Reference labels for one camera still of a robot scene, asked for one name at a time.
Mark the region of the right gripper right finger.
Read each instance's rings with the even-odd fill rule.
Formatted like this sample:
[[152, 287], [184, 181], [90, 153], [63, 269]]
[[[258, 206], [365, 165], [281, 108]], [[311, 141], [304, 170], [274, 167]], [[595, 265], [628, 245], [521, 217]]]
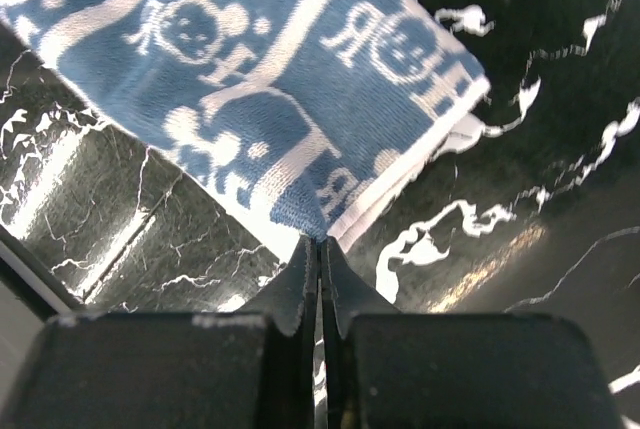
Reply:
[[331, 428], [619, 428], [586, 335], [547, 314], [402, 313], [319, 248]]

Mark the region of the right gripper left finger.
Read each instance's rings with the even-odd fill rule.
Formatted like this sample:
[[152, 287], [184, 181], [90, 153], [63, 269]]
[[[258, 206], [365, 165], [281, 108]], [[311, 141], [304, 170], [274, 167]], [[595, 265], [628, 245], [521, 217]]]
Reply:
[[5, 428], [309, 428], [318, 261], [233, 312], [72, 312], [37, 336]]

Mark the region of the blue white patterned towel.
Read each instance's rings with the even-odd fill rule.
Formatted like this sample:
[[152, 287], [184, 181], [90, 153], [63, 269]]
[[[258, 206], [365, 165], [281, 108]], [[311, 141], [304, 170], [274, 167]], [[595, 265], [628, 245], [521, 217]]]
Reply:
[[416, 0], [1, 0], [89, 108], [282, 260], [362, 236], [490, 83]]

